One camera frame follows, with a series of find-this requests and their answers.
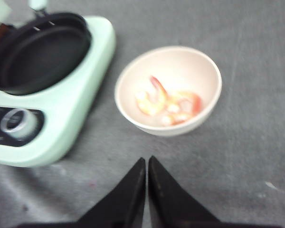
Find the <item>black frying pan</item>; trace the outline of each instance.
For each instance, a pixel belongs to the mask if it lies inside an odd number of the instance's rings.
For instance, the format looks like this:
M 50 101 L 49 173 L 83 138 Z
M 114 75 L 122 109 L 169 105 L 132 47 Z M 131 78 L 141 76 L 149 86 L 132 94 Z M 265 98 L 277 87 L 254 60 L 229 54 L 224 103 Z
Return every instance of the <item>black frying pan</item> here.
M 27 95 L 71 73 L 90 43 L 85 20 L 73 13 L 37 18 L 0 42 L 0 90 Z

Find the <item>white bowl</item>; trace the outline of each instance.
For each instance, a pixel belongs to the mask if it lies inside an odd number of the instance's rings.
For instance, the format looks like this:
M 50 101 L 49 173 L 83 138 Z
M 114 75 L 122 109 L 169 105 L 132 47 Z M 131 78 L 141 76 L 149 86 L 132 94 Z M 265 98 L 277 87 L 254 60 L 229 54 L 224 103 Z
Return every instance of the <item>white bowl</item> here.
M 138 91 L 155 93 L 150 76 L 165 89 L 193 91 L 202 99 L 202 111 L 178 125 L 162 126 L 158 118 L 143 114 L 135 100 Z M 115 87 L 115 102 L 122 115 L 139 129 L 154 135 L 174 136 L 201 125 L 211 114 L 222 89 L 216 64 L 204 53 L 190 47 L 163 47 L 134 59 L 120 74 Z

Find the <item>bowl rim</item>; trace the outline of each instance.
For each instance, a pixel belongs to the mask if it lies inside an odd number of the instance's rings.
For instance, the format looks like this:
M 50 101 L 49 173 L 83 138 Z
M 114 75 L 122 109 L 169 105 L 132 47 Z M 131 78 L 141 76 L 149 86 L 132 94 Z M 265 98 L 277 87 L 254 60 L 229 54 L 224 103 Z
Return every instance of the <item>bowl rim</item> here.
M 156 126 L 150 126 L 150 125 L 146 125 L 143 123 L 140 123 L 136 120 L 134 120 L 132 117 L 130 117 L 127 112 L 123 109 L 122 105 L 121 105 L 121 101 L 119 99 L 119 91 L 120 91 L 120 87 L 121 84 L 124 80 L 124 77 L 126 75 L 126 73 L 132 68 L 134 67 L 138 62 L 140 62 L 141 60 L 159 53 L 159 52 L 165 52 L 165 51 L 175 51 L 175 50 L 182 50 L 182 51 L 188 51 L 191 53 L 195 53 L 195 54 L 199 54 L 202 57 L 204 57 L 205 59 L 207 59 L 214 67 L 215 71 L 216 71 L 216 76 L 218 78 L 218 86 L 216 88 L 216 91 L 214 93 L 214 96 L 212 98 L 212 100 L 209 102 L 209 104 L 207 105 L 207 107 L 205 109 L 203 109 L 198 115 L 196 115 L 195 117 L 189 119 L 188 121 L 185 121 L 183 123 L 177 124 L 177 125 L 173 125 L 173 126 L 161 126 L 161 127 L 156 127 Z M 191 125 L 193 123 L 198 122 L 199 120 L 205 118 L 210 112 L 211 110 L 214 108 L 214 106 L 216 105 L 220 94 L 222 91 L 222 77 L 221 77 L 221 73 L 219 71 L 219 68 L 217 67 L 217 65 L 215 64 L 215 62 L 205 53 L 194 49 L 192 47 L 185 47 L 185 46 L 165 46 L 165 47 L 159 47 L 156 49 L 152 49 L 149 50 L 141 55 L 139 55 L 138 57 L 136 57 L 135 59 L 133 59 L 120 73 L 116 84 L 115 84 L 115 92 L 114 92 L 114 99 L 115 99 L 115 103 L 116 106 L 118 108 L 118 110 L 121 112 L 121 114 L 131 123 L 135 124 L 138 127 L 144 128 L 144 129 L 148 129 L 148 130 L 154 130 L 154 131 L 170 131 L 170 130 L 177 130 L 177 129 L 181 129 L 185 126 Z

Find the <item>pan handle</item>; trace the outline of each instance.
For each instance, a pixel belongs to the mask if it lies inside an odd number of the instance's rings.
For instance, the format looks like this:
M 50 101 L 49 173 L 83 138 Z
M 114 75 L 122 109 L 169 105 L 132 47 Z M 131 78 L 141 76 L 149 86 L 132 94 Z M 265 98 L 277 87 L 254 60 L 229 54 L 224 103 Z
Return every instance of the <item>pan handle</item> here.
M 37 18 L 41 18 L 47 15 L 46 7 L 48 0 L 28 0 L 29 7 L 34 10 Z

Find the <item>gray carpet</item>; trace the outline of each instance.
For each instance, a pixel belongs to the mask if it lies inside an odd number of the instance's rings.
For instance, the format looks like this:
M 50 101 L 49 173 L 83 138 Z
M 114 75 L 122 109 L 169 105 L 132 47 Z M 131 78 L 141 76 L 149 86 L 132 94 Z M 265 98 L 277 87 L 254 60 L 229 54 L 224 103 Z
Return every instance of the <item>gray carpet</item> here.
M 6 2 L 8 22 L 32 18 L 26 0 Z M 220 220 L 285 227 L 285 0 L 51 0 L 48 11 L 107 17 L 117 50 L 66 157 L 33 169 L 0 165 L 0 228 L 76 220 L 151 155 Z M 127 63 L 167 45 L 205 52 L 223 78 L 212 116 L 173 138 L 140 131 L 113 99 Z

